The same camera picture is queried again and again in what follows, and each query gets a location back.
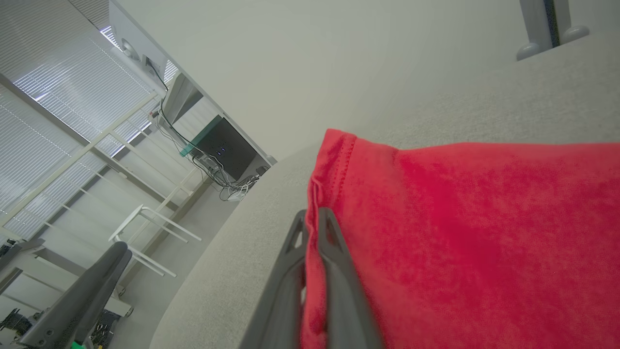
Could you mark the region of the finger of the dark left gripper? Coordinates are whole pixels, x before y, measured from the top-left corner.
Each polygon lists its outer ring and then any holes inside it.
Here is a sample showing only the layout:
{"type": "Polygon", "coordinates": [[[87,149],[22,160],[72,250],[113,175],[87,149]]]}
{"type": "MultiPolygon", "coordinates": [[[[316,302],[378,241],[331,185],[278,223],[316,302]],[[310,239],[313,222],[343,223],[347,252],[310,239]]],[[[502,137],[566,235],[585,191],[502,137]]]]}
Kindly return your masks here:
{"type": "Polygon", "coordinates": [[[110,300],[132,252],[117,241],[65,291],[19,341],[23,348],[70,348],[84,343],[110,300]]]}

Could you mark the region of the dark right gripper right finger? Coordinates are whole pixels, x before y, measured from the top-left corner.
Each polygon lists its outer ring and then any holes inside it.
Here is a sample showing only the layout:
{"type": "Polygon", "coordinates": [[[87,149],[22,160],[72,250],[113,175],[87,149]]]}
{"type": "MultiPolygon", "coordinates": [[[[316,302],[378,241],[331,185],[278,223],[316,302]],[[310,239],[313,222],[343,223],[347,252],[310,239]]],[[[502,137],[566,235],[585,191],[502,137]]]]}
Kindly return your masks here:
{"type": "Polygon", "coordinates": [[[319,208],[317,249],[327,283],[328,349],[381,349],[382,337],[338,221],[319,208]]]}

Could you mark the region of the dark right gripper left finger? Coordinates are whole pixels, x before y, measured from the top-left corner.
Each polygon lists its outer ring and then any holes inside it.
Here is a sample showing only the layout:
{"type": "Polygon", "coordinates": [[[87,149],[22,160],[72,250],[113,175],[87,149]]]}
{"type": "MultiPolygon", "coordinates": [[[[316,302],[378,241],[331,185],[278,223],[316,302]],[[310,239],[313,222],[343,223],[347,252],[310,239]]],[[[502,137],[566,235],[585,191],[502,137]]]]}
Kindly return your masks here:
{"type": "Polygon", "coordinates": [[[306,211],[296,213],[258,305],[242,338],[242,349],[298,349],[303,316],[306,211]]]}

